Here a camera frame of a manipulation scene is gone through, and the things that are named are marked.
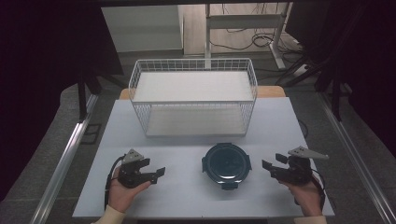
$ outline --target sleeve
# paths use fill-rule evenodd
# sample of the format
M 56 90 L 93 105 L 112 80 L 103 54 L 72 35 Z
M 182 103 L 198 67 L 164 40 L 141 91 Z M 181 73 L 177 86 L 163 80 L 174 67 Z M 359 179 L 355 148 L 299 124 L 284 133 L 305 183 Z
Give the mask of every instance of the sleeve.
M 93 224 L 121 224 L 124 218 L 124 213 L 121 213 L 107 205 L 103 216 Z
M 295 224 L 327 224 L 326 217 L 297 217 L 294 219 Z

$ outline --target white table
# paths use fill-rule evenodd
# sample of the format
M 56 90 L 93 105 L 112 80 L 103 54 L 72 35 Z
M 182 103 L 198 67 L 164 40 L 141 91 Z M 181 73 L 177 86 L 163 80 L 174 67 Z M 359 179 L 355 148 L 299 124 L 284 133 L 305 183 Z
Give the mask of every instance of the white table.
M 222 190 L 206 173 L 201 159 L 216 143 L 231 142 L 246 151 L 252 171 L 238 189 Z M 151 158 L 143 173 L 166 167 L 157 185 L 150 186 L 127 211 L 132 218 L 271 218 L 302 216 L 286 187 L 262 169 L 262 160 L 287 167 L 275 154 L 306 147 L 289 98 L 257 99 L 245 137 L 147 138 L 131 102 L 114 104 L 102 142 L 81 192 L 73 217 L 100 217 L 104 212 L 106 176 L 116 158 L 131 147 Z M 334 212 L 326 200 L 325 216 Z

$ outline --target wire basket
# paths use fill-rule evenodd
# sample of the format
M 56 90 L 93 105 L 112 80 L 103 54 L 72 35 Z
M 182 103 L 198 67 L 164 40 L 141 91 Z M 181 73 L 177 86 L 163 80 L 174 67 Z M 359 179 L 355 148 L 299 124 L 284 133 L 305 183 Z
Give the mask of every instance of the wire basket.
M 146 136 L 244 136 L 257 80 L 250 59 L 138 60 L 129 95 Z

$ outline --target round lid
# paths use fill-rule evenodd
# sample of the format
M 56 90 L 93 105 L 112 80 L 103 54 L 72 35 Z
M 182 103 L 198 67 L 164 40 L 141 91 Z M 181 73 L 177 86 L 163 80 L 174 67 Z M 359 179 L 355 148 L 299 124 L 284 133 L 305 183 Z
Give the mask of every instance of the round lid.
M 220 143 L 210 148 L 202 159 L 203 171 L 221 184 L 222 189 L 236 189 L 251 170 L 250 159 L 242 148 Z

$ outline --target hand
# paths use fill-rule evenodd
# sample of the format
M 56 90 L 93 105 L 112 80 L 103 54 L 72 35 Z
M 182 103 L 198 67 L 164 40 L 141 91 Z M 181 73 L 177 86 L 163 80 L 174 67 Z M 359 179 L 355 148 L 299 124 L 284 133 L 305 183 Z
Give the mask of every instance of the hand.
M 134 189 L 127 189 L 117 179 L 119 176 L 119 171 L 120 167 L 117 167 L 114 172 L 113 179 L 111 180 L 108 205 L 121 213 L 125 213 L 134 200 L 134 196 L 147 189 L 151 183 L 148 181 Z
M 309 181 L 309 183 L 304 186 L 296 186 L 283 181 L 279 181 L 279 183 L 289 188 L 291 194 L 301 206 L 304 216 L 323 216 L 320 209 L 320 197 L 318 189 L 314 183 L 312 183 L 312 181 Z

